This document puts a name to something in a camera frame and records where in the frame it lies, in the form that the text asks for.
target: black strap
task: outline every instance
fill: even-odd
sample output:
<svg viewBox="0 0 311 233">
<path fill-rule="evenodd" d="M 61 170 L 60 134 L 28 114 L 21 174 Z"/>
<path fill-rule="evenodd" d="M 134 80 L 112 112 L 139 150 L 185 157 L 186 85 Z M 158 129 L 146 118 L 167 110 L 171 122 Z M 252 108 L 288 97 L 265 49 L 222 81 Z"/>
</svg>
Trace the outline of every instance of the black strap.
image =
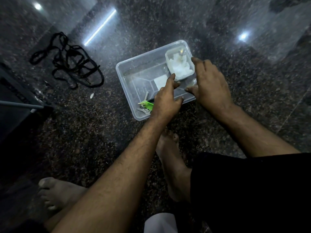
<svg viewBox="0 0 311 233">
<path fill-rule="evenodd" d="M 61 48 L 53 45 L 53 42 L 56 38 L 59 39 Z M 78 87 L 77 83 L 81 83 L 82 85 L 90 87 L 90 88 L 95 88 L 95 87 L 99 87 L 99 86 L 103 85 L 104 76 L 103 76 L 103 73 L 101 72 L 101 70 L 99 69 L 100 66 L 97 66 L 95 61 L 89 57 L 89 55 L 86 53 L 86 51 L 81 46 L 69 45 L 68 44 L 68 37 L 63 32 L 53 34 L 48 47 L 44 50 L 40 50 L 40 51 L 35 52 L 31 56 L 29 62 L 32 65 L 37 65 L 38 63 L 41 62 L 41 60 L 43 60 L 45 57 L 48 56 L 48 54 L 51 50 L 55 50 L 55 49 L 58 50 L 58 53 L 54 56 L 54 59 L 52 61 L 53 65 L 56 67 L 56 69 L 54 69 L 52 71 L 52 76 L 55 79 L 66 81 L 69 84 L 69 87 L 71 89 L 77 88 Z M 68 63 L 69 57 L 75 63 L 75 66 L 72 68 Z M 94 67 L 89 68 L 89 67 L 85 66 L 85 64 L 87 64 L 88 62 L 90 62 Z M 86 74 L 83 74 L 82 69 L 86 69 L 86 70 L 88 70 L 88 72 Z M 58 70 L 64 70 L 72 78 L 72 80 L 76 82 L 76 85 L 74 87 L 72 87 L 66 79 L 56 77 L 55 73 Z M 96 71 L 98 71 L 100 74 L 101 82 L 97 83 L 97 84 L 91 84 L 88 81 L 87 77 L 90 76 L 91 74 L 95 73 Z"/>
</svg>

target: person's right foot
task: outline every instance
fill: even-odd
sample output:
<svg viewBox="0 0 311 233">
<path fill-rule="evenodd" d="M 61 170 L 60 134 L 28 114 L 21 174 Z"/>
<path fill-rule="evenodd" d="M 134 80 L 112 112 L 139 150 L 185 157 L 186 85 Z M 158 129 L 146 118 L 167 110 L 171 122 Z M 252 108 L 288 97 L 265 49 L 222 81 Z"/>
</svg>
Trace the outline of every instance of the person's right foot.
<svg viewBox="0 0 311 233">
<path fill-rule="evenodd" d="M 178 141 L 177 134 L 165 129 L 158 141 L 156 153 L 162 163 L 169 196 L 174 201 L 190 201 L 191 169 L 186 167 L 179 153 Z"/>
<path fill-rule="evenodd" d="M 76 203 L 87 191 L 87 188 L 62 181 L 53 177 L 46 177 L 39 181 L 39 195 L 49 210 L 64 208 L 69 204 Z"/>
</svg>

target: black pants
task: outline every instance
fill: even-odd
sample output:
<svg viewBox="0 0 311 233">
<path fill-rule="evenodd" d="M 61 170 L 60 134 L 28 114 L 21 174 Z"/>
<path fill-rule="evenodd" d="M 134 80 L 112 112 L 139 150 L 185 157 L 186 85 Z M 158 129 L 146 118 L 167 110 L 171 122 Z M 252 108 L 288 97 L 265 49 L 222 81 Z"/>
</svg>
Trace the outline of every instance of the black pants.
<svg viewBox="0 0 311 233">
<path fill-rule="evenodd" d="M 247 159 L 202 153 L 191 173 L 194 212 L 213 233 L 303 229 L 309 223 L 310 161 L 306 153 Z"/>
</svg>

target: gray metal rod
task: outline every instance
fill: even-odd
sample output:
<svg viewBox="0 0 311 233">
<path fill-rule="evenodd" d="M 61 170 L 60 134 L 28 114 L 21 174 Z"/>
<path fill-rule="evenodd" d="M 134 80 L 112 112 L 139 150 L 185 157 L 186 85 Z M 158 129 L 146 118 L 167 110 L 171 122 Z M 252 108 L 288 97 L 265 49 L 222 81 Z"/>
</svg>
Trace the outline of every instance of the gray metal rod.
<svg viewBox="0 0 311 233">
<path fill-rule="evenodd" d="M 16 103 L 10 101 L 0 101 L 0 105 L 10 106 L 10 107 L 19 107 L 19 108 L 28 108 L 28 109 L 43 109 L 42 105 L 30 105 L 24 103 Z"/>
</svg>

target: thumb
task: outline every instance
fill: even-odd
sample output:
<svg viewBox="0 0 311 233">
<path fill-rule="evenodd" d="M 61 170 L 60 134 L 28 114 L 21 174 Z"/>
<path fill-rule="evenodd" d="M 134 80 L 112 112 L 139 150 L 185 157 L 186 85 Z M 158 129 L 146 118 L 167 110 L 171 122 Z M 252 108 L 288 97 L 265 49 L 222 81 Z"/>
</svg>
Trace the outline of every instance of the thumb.
<svg viewBox="0 0 311 233">
<path fill-rule="evenodd" d="M 187 87 L 187 88 L 185 89 L 185 91 L 191 93 L 191 94 L 194 95 L 196 98 L 198 98 L 198 96 L 199 96 L 199 88 L 198 88 L 197 85 L 192 86 L 192 87 Z"/>
<path fill-rule="evenodd" d="M 175 102 L 181 107 L 181 104 L 183 103 L 184 99 L 182 97 L 179 97 Z"/>
</svg>

